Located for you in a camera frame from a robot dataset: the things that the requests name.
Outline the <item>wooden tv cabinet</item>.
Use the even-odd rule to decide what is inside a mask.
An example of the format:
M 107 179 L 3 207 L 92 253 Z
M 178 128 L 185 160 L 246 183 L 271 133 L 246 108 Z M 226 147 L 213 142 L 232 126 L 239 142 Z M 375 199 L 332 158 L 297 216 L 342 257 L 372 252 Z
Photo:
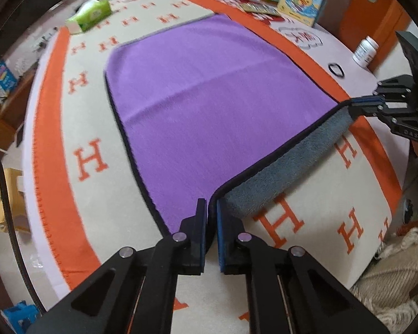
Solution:
M 35 72 L 36 69 L 28 70 L 6 101 L 0 103 L 0 149 L 3 151 L 11 146 L 17 130 L 24 123 Z

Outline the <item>flat patterned card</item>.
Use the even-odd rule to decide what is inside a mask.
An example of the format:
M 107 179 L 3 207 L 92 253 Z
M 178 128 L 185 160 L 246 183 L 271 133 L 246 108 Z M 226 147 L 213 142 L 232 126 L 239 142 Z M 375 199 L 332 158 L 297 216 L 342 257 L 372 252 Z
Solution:
M 279 12 L 275 7 L 267 4 L 260 4 L 255 2 L 242 2 L 239 6 L 247 13 L 251 14 L 265 14 L 270 16 L 279 16 Z

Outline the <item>orange and cream H blanket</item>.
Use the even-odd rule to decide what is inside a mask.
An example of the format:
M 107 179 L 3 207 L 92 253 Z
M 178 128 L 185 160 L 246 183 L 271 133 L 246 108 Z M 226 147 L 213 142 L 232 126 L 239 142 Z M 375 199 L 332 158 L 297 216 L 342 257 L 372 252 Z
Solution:
M 216 14 L 270 38 L 313 73 L 330 97 L 368 94 L 375 77 L 324 30 L 287 17 L 258 18 L 219 0 L 111 3 L 114 13 L 82 35 L 60 30 L 43 55 L 26 114 L 22 170 L 31 236 L 58 299 L 118 249 L 145 249 L 160 231 L 129 166 L 104 87 L 121 43 Z M 408 144 L 360 118 L 301 182 L 244 220 L 270 244 L 307 244 L 352 286 L 386 233 L 402 195 Z

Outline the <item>green tissue pack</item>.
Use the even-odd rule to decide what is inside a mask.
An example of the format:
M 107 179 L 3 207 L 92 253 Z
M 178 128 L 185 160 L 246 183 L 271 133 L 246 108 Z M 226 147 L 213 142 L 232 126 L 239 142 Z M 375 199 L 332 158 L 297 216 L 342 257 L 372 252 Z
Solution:
M 65 21 L 65 25 L 71 35 L 81 34 L 92 29 L 111 14 L 108 0 L 88 0 Z

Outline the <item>purple and grey towel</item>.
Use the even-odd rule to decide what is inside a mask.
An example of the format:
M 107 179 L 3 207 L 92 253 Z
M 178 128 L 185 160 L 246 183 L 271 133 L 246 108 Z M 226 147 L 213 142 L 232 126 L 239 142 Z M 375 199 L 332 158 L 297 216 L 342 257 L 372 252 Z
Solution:
M 223 14 L 116 48 L 105 87 L 136 183 L 160 233 L 197 200 L 251 216 L 352 124 L 285 53 Z

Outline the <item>white pill bottle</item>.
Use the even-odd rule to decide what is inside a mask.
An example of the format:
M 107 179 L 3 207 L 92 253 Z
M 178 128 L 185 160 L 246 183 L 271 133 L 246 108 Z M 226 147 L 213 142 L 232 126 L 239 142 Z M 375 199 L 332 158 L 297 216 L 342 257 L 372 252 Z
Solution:
M 378 43 L 370 36 L 367 36 L 366 38 L 361 40 L 361 42 L 355 49 L 352 55 L 352 59 L 360 67 L 367 68 L 369 63 L 373 60 L 374 56 L 376 55 L 378 48 Z

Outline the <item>beige fringed rug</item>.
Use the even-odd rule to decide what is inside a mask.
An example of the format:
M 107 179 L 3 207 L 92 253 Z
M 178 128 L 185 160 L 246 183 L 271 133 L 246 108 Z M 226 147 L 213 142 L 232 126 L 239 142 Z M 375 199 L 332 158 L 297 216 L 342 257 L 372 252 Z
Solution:
M 403 333 L 418 315 L 418 227 L 381 244 L 350 292 L 390 333 Z

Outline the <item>yellow plastic stool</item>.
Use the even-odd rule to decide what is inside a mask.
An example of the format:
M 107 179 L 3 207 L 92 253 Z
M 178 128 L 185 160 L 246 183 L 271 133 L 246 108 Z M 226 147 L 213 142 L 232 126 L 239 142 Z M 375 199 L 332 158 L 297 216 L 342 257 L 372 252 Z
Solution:
M 23 187 L 23 175 L 21 170 L 14 168 L 5 168 L 4 176 L 6 180 L 6 190 L 8 194 L 8 201 L 10 211 L 13 218 L 14 229 L 17 232 L 29 233 L 30 226 L 28 217 L 26 214 L 25 197 L 24 192 L 21 190 Z M 1 232 L 8 232 L 6 224 L 6 217 L 3 208 L 3 200 L 0 189 L 0 230 Z

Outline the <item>orange wooden door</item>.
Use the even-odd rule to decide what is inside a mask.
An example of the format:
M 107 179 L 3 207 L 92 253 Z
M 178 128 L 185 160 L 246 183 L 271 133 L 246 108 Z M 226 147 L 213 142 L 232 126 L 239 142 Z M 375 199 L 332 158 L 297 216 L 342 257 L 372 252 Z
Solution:
M 340 21 L 338 38 L 354 51 L 370 37 L 379 48 L 368 69 L 375 71 L 398 43 L 397 31 L 406 30 L 411 18 L 397 0 L 351 0 Z

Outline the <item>blue package on cabinet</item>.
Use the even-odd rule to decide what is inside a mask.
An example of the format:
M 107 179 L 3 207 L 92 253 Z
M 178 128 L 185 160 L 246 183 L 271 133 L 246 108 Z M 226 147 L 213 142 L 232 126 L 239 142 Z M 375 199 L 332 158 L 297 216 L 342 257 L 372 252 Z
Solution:
M 5 99 L 17 87 L 18 79 L 6 63 L 0 60 L 0 98 Z

